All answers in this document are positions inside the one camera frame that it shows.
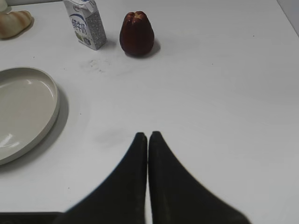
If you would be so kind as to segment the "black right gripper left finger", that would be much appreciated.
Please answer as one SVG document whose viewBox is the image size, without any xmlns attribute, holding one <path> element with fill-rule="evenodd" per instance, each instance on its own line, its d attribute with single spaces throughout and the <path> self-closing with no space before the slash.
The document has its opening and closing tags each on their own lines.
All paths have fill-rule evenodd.
<svg viewBox="0 0 299 224">
<path fill-rule="evenodd" d="M 59 216 L 56 224 L 143 224 L 147 138 L 137 133 L 113 172 L 91 194 Z"/>
</svg>

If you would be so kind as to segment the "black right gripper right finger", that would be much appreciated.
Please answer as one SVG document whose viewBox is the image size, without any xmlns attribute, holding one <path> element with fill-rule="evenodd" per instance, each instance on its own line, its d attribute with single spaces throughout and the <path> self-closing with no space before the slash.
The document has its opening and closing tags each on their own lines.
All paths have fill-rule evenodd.
<svg viewBox="0 0 299 224">
<path fill-rule="evenodd" d="M 202 186 L 173 154 L 162 134 L 149 140 L 149 193 L 155 224 L 248 224 L 250 221 Z"/>
</svg>

